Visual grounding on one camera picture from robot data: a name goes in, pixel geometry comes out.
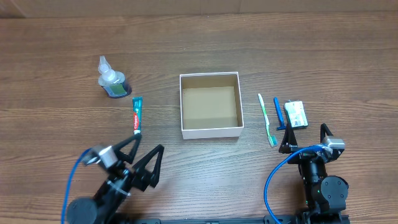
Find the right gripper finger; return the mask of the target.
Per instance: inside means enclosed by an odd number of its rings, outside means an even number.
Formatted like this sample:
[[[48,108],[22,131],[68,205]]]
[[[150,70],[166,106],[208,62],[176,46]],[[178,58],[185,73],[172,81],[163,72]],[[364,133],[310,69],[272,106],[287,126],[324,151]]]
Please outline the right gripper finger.
[[[331,144],[333,142],[334,135],[328,128],[328,126],[323,123],[320,126],[320,143],[321,144]]]
[[[290,123],[287,123],[284,138],[279,147],[279,153],[291,154],[298,151],[299,147],[295,138],[294,130]]]

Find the green white toothbrush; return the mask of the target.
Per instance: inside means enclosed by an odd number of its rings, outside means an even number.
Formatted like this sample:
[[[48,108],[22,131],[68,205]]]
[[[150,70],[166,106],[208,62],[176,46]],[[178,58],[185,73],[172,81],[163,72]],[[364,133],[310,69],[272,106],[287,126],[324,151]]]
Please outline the green white toothbrush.
[[[258,100],[259,100],[259,103],[260,103],[260,106],[261,106],[261,109],[262,109],[262,113],[263,113],[263,116],[264,116],[264,121],[265,121],[265,126],[266,126],[266,133],[267,133],[267,138],[268,138],[269,144],[270,144],[271,147],[275,147],[277,145],[277,139],[270,132],[270,122],[269,122],[269,119],[268,119],[268,116],[267,116],[267,111],[266,111],[266,107],[265,107],[265,104],[264,104],[263,97],[262,97],[262,95],[260,93],[257,94],[257,97],[258,97]]]

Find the blue disposable razor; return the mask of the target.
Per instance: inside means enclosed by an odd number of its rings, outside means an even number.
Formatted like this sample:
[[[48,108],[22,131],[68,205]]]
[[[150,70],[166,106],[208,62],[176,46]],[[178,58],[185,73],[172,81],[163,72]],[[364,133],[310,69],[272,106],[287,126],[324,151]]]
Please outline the blue disposable razor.
[[[284,118],[282,116],[282,110],[280,108],[279,101],[278,101],[277,97],[274,97],[274,106],[275,106],[275,110],[277,112],[277,117],[279,120],[279,127],[277,128],[277,130],[283,130],[286,128],[286,125],[284,123]]]

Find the white soap bar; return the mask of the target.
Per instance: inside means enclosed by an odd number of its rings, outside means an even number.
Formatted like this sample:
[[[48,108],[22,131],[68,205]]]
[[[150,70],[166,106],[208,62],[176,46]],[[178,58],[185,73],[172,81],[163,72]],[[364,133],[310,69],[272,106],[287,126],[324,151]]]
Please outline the white soap bar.
[[[302,101],[288,101],[284,104],[289,124],[293,129],[303,129],[308,126]]]

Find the green Colgate toothpaste tube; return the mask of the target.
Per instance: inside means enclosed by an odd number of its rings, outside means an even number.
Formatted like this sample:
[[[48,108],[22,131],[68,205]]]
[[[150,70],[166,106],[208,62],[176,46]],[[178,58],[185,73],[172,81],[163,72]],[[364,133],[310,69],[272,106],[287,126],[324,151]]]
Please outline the green Colgate toothpaste tube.
[[[134,134],[139,134],[141,132],[142,101],[143,97],[141,96],[132,99]]]

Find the clear pump bottle blue liquid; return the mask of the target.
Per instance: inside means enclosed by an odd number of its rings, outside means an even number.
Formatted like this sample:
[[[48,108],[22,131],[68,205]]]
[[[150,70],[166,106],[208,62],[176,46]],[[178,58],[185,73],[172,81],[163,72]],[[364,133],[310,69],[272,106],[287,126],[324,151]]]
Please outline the clear pump bottle blue liquid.
[[[110,98],[123,98],[131,94],[132,90],[125,75],[113,70],[103,55],[99,57],[98,71],[100,73],[98,84]]]

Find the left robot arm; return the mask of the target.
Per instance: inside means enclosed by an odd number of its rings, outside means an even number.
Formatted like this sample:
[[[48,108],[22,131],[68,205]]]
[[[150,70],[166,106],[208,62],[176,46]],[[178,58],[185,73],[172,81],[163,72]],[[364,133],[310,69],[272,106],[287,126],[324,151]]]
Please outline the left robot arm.
[[[118,213],[119,206],[131,196],[131,189],[145,191],[159,183],[164,147],[158,145],[133,163],[141,134],[134,134],[115,145],[97,145],[87,149],[73,166],[65,190],[61,222],[134,223],[128,215]],[[98,164],[107,174],[92,197],[80,197],[68,203],[73,175],[79,165]]]

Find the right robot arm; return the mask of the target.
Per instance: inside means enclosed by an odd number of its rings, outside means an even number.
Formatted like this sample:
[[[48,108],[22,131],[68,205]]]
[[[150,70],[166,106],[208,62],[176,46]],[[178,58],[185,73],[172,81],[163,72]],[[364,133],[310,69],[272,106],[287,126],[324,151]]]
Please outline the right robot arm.
[[[325,167],[325,164],[342,155],[345,143],[323,123],[320,126],[320,145],[320,151],[300,152],[294,130],[290,124],[287,125],[279,152],[290,155],[298,153],[288,163],[298,165],[307,201],[307,208],[298,210],[289,220],[291,223],[349,224],[349,216],[341,213],[346,209],[349,185],[341,177],[328,175]]]

